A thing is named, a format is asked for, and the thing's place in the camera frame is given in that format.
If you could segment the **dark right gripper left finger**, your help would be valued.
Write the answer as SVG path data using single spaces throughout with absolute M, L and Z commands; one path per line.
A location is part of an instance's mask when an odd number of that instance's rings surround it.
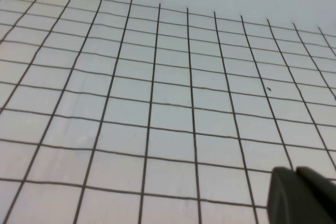
M 335 223 L 335 208 L 324 208 L 296 171 L 276 167 L 267 201 L 270 223 Z

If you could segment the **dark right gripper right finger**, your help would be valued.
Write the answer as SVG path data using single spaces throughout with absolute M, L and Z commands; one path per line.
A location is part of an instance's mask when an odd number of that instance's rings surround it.
M 324 208 L 335 208 L 335 184 L 309 167 L 297 167 L 296 173 Z

